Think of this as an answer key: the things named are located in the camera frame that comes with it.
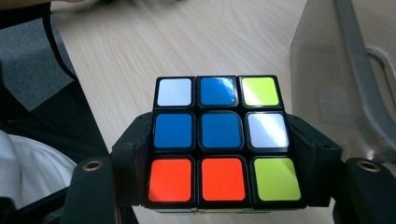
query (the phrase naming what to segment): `white sticker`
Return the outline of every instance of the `white sticker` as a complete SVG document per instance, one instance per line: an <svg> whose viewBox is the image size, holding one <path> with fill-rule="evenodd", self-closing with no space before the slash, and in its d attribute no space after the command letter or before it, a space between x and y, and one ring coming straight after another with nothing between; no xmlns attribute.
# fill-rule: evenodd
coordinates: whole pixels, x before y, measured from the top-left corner
<svg viewBox="0 0 396 224"><path fill-rule="evenodd" d="M157 104L160 106L190 105L191 80L188 78L161 80Z"/></svg>
<svg viewBox="0 0 396 224"><path fill-rule="evenodd" d="M254 147L287 147L289 139L280 114L249 114L247 116L251 145Z"/></svg>

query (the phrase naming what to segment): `transparent plastic box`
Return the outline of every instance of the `transparent plastic box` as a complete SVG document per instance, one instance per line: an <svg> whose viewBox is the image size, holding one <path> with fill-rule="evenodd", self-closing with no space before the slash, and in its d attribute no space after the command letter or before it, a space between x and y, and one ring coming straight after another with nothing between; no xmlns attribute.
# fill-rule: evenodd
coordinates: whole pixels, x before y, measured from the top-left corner
<svg viewBox="0 0 396 224"><path fill-rule="evenodd" d="M343 159L395 163L395 68L395 0L307 0L291 44L293 114Z"/></svg>

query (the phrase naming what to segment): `white fabric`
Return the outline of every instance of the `white fabric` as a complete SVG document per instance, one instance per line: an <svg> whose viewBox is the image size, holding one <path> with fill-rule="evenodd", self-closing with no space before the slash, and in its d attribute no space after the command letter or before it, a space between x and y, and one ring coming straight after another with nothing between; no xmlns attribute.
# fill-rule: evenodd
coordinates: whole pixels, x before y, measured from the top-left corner
<svg viewBox="0 0 396 224"><path fill-rule="evenodd" d="M52 147L0 130L0 197L17 209L68 187L75 167Z"/></svg>

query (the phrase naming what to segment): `screw hole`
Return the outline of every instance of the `screw hole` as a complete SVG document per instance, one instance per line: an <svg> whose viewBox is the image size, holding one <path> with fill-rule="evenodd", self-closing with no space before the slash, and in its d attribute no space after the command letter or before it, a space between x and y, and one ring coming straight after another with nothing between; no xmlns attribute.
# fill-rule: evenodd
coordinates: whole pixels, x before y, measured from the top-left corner
<svg viewBox="0 0 396 224"><path fill-rule="evenodd" d="M374 163L368 161L358 161L358 165L361 169L369 171L369 172L380 172L381 168L379 168Z"/></svg>

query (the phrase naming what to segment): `blue sticker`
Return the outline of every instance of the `blue sticker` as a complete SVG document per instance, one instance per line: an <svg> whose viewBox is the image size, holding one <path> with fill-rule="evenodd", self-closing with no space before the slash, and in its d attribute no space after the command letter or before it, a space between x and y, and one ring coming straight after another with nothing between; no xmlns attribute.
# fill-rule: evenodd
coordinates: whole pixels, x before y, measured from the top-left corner
<svg viewBox="0 0 396 224"><path fill-rule="evenodd" d="M188 148L192 145L191 114L160 114L154 127L154 146L158 148Z"/></svg>
<svg viewBox="0 0 396 224"><path fill-rule="evenodd" d="M233 105L235 89L230 77L203 77L201 79L203 105Z"/></svg>
<svg viewBox="0 0 396 224"><path fill-rule="evenodd" d="M243 144L241 120L234 112L204 114L201 125L205 149L240 148Z"/></svg>

